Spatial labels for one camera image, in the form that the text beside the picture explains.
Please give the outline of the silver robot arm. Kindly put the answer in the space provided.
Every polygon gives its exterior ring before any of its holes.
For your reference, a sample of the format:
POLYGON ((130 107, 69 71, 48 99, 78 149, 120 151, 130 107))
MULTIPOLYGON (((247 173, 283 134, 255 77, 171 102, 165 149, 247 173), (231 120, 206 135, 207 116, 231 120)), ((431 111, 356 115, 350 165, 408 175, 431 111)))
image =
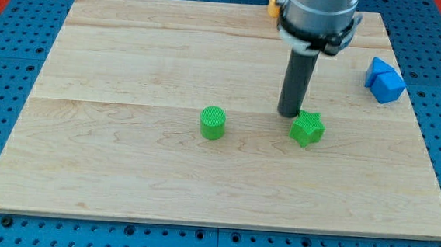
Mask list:
POLYGON ((349 46, 363 16, 360 0, 276 0, 277 28, 293 51, 306 56, 334 56, 349 46))

